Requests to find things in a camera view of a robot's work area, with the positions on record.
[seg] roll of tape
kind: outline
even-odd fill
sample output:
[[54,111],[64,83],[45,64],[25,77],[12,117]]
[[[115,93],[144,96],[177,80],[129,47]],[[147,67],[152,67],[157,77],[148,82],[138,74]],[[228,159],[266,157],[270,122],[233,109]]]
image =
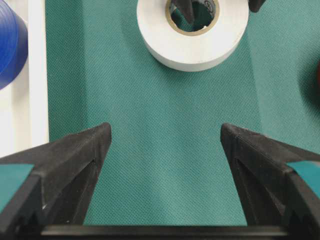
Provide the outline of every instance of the roll of tape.
[[193,0],[212,14],[212,22],[194,32],[179,29],[171,18],[171,0],[138,0],[137,21],[150,53],[169,68],[198,72],[227,59],[248,23],[248,0]]
[[16,78],[27,57],[27,27],[24,21],[0,0],[0,89]]

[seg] white surface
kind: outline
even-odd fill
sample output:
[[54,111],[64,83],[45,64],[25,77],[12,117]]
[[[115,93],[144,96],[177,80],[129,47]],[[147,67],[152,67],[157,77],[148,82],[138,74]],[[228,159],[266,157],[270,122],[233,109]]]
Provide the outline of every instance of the white surface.
[[208,32],[188,36],[175,31],[166,18],[167,0],[139,0],[137,20],[150,53],[169,68],[197,72],[210,69],[236,49],[248,23],[248,0],[217,0],[219,16]]
[[45,0],[5,2],[28,21],[29,53],[16,79],[0,89],[0,157],[49,141]]
[[45,0],[29,0],[28,32],[30,146],[36,147],[49,142]]

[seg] green mat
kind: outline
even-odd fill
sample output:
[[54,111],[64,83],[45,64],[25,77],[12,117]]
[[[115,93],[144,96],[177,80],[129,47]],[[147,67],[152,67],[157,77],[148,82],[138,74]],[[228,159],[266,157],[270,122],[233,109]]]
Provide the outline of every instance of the green mat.
[[220,126],[320,152],[320,1],[266,1],[234,54],[197,73],[149,54],[136,4],[46,1],[50,140],[112,126],[86,223],[244,225]]

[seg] white tape roll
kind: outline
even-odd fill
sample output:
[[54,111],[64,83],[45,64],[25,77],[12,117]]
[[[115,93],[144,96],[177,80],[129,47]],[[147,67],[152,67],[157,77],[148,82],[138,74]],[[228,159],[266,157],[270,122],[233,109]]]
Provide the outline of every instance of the white tape roll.
[[169,68],[197,72],[227,59],[243,36],[249,18],[248,0],[193,0],[215,9],[211,24],[186,32],[171,19],[171,0],[138,0],[137,20],[150,53]]

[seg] black plastic part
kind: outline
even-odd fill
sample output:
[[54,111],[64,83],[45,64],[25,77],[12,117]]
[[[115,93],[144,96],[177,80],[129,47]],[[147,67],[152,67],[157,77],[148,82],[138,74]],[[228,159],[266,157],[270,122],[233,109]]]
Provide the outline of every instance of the black plastic part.
[[41,180],[38,176],[29,176],[0,213],[0,239],[13,239],[20,226],[44,222]]
[[[193,0],[171,0],[179,9],[189,24],[195,21],[195,13],[192,6]],[[249,8],[252,12],[257,13],[266,0],[249,0]]]
[[282,224],[320,238],[320,199],[286,164],[320,155],[231,124],[222,126],[221,143],[248,225]]
[[0,164],[34,164],[0,214],[0,239],[25,225],[82,224],[111,144],[108,123],[0,158]]
[[98,173],[111,144],[108,123],[57,141],[0,158],[0,164],[34,164],[33,176],[41,178],[42,203],[48,204],[91,162]]
[[172,0],[172,3],[179,9],[189,24],[192,24],[195,21],[192,0]]
[[23,240],[286,240],[294,239],[278,226],[70,226],[28,229]]
[[257,13],[266,0],[249,0],[249,8],[252,12]]

